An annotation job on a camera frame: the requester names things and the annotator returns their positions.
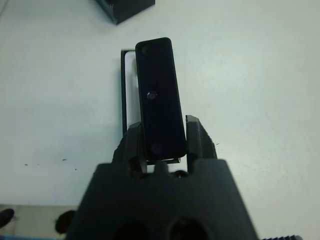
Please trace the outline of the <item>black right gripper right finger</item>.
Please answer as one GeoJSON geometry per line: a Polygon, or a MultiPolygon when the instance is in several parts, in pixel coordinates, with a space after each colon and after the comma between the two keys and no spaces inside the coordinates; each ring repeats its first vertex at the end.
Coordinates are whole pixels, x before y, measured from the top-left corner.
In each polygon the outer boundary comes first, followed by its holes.
{"type": "Polygon", "coordinates": [[[198,159],[217,159],[215,144],[199,118],[186,115],[187,163],[198,159]]]}

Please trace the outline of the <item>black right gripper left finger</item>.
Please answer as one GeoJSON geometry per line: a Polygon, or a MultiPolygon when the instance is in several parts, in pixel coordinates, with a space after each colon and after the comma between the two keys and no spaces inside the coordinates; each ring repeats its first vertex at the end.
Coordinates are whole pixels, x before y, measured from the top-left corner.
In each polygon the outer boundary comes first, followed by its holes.
{"type": "Polygon", "coordinates": [[[120,165],[131,178],[147,174],[144,135],[141,122],[129,126],[113,153],[112,164],[120,165]]]}

